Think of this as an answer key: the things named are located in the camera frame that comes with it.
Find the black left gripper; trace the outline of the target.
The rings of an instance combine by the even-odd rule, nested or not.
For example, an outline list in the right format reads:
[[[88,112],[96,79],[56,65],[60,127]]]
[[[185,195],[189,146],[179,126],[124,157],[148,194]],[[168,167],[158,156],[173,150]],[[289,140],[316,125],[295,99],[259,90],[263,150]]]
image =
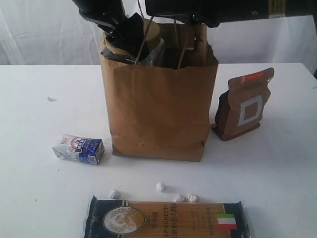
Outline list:
[[[144,39],[144,21],[134,13],[126,18],[121,0],[72,0],[80,15],[105,31],[106,41],[134,58]]]

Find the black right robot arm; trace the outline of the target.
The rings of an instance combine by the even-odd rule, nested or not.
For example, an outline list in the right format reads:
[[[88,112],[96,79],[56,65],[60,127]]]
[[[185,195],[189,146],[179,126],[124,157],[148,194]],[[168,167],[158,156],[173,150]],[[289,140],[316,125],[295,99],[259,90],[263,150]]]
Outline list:
[[[317,15],[315,0],[146,0],[149,16],[169,18],[186,25]]]

